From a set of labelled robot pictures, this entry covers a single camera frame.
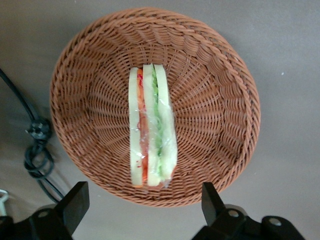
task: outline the bread slice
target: bread slice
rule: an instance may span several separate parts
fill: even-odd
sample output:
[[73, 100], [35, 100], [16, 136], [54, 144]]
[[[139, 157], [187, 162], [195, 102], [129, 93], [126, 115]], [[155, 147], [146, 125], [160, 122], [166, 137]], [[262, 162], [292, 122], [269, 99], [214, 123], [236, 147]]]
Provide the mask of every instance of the bread slice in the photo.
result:
[[178, 146], [175, 119], [171, 107], [166, 71], [162, 65], [154, 65], [158, 85], [158, 110], [162, 119], [161, 180], [169, 180], [177, 165]]
[[139, 108], [137, 95], [137, 72], [138, 68], [133, 67], [129, 75], [129, 122], [130, 122], [130, 171], [131, 182], [134, 187], [143, 186], [143, 176], [141, 167], [141, 147], [140, 147], [140, 131]]
[[149, 150], [148, 150], [148, 175], [147, 185], [150, 187], [158, 186], [161, 181], [158, 168], [160, 158], [156, 139], [158, 137], [158, 121], [155, 114], [156, 99], [153, 87], [153, 64], [143, 65], [143, 92], [146, 108], [146, 115], [149, 128]]

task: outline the basket rim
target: basket rim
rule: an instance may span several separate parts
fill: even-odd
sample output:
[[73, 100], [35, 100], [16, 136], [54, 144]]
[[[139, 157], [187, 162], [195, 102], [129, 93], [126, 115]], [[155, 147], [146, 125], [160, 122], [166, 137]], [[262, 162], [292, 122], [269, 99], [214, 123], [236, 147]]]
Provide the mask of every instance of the basket rim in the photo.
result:
[[[180, 13], [176, 13], [173, 11], [161, 9], [161, 8], [155, 8], [155, 7], [139, 7], [139, 8], [130, 8], [125, 10], [120, 10], [105, 16], [100, 17], [99, 19], [95, 20], [91, 24], [89, 24], [86, 28], [84, 28], [82, 31], [80, 31], [78, 34], [73, 37], [69, 43], [66, 45], [62, 53], [60, 54], [60, 57], [57, 60], [57, 63], [54, 68], [54, 73], [52, 75], [52, 80], [50, 84], [50, 111], [53, 121], [53, 126], [55, 129], [56, 134], [58, 135], [58, 139], [61, 142], [64, 150], [68, 153], [72, 161], [77, 165], [79, 169], [81, 169], [83, 166], [79, 164], [79, 162], [74, 161], [73, 158], [76, 158], [77, 156], [74, 155], [73, 152], [70, 151], [70, 144], [68, 143], [68, 139], [64, 136], [65, 131], [63, 128], [63, 123], [59, 120], [59, 113], [56, 111], [57, 106], [54, 105], [54, 100], [57, 100], [57, 87], [59, 86], [58, 76], [61, 77], [63, 72], [61, 71], [61, 68], [66, 64], [67, 60], [72, 57], [72, 52], [75, 51], [81, 42], [85, 42], [87, 38], [92, 35], [95, 31], [98, 31], [103, 25], [110, 23], [114, 20], [120, 20], [124, 17], [133, 17], [132, 15], [139, 15], [140, 13], [147, 12], [145, 16], [148, 18], [154, 18], [154, 19], [160, 19], [164, 20], [163, 16], [172, 16], [176, 20], [183, 20], [186, 23], [189, 23], [190, 26], [194, 24], [194, 26], [201, 26], [203, 29], [203, 33], [206, 33], [207, 35], [213, 35], [214, 37], [217, 37], [219, 41], [221, 41], [221, 47], [224, 49], [228, 49], [229, 54], [233, 57], [233, 61], [229, 62], [230, 59], [226, 55], [223, 54], [223, 49], [219, 49], [216, 47], [216, 49], [219, 51], [217, 54], [221, 57], [221, 60], [224, 62], [226, 66], [228, 66], [228, 69], [232, 71], [232, 74], [234, 75], [237, 83], [239, 85], [242, 85], [242, 93], [245, 95], [245, 112], [248, 116], [247, 117], [247, 128], [246, 128], [246, 136], [245, 141], [243, 143], [243, 150], [241, 152], [241, 156], [239, 157], [238, 161], [229, 169], [229, 171], [226, 173], [224, 177], [224, 181], [222, 181], [219, 186], [215, 186], [218, 188], [219, 192], [223, 191], [225, 188], [227, 188], [231, 183], [233, 183], [239, 175], [243, 172], [243, 170], [246, 168], [246, 166], [249, 164], [250, 159], [252, 157], [252, 154], [254, 152], [254, 149], [256, 147], [259, 131], [260, 131], [260, 123], [261, 123], [261, 112], [260, 112], [260, 100], [257, 92], [257, 87], [255, 84], [255, 81], [253, 80], [253, 77], [251, 76], [246, 64], [244, 61], [240, 58], [240, 56], [237, 54], [237, 52], [232, 48], [232, 46], [214, 29], [210, 28], [205, 23], [195, 20], [191, 17], [185, 16]], [[210, 42], [207, 40], [204, 36], [200, 35], [199, 33], [196, 33], [193, 31], [192, 34], [195, 34], [199, 39], [205, 40], [206, 42]], [[242, 69], [247, 70], [245, 73], [245, 76], [241, 77], [239, 75], [238, 70], [242, 71]], [[87, 177], [89, 177], [93, 182], [95, 182], [100, 187], [107, 190], [109, 193], [116, 195], [118, 197], [122, 197], [123, 199], [127, 201], [132, 202], [132, 196], [123, 194], [117, 190], [114, 190], [114, 188], [110, 188], [108, 186], [105, 186], [103, 183], [98, 181], [96, 178], [92, 179], [90, 174], [85, 173], [82, 171]], [[201, 200], [201, 194], [197, 193], [192, 195], [192, 197], [184, 198], [183, 200], [181, 198], [173, 198], [172, 201], [169, 201], [168, 199], [159, 199], [156, 201], [154, 200], [148, 200], [143, 199], [141, 202], [134, 201], [135, 203], [141, 203], [143, 205], [149, 205], [154, 207], [177, 207], [177, 206], [184, 206], [189, 205], [192, 203], [197, 203]]]

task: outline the plastic wrap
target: plastic wrap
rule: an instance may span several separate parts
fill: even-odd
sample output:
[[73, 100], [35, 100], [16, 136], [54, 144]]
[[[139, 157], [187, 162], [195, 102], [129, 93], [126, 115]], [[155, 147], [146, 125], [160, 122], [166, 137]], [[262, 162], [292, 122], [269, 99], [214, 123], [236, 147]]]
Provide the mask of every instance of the plastic wrap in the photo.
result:
[[133, 68], [129, 78], [130, 167], [134, 187], [160, 189], [177, 165], [177, 139], [162, 65]]

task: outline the sandwich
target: sandwich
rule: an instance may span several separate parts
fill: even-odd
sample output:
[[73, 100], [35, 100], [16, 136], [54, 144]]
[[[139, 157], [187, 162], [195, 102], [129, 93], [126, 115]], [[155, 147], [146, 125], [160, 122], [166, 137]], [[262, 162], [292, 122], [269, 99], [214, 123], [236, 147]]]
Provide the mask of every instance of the sandwich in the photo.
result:
[[129, 75], [132, 186], [160, 187], [171, 180], [178, 147], [166, 71], [162, 65], [133, 67]]

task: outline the brown wicker basket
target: brown wicker basket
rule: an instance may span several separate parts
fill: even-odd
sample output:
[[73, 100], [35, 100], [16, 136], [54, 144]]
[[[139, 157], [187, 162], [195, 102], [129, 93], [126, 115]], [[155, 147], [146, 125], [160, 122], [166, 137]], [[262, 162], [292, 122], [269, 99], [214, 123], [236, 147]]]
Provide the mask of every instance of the brown wicker basket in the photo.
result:
[[[175, 114], [178, 165], [168, 188], [146, 192], [130, 179], [128, 81], [132, 67], [163, 64]], [[155, 207], [201, 200], [247, 166], [260, 128], [260, 103], [245, 63], [215, 30], [158, 8], [119, 11], [93, 22], [61, 54], [50, 92], [55, 131], [97, 185]]]

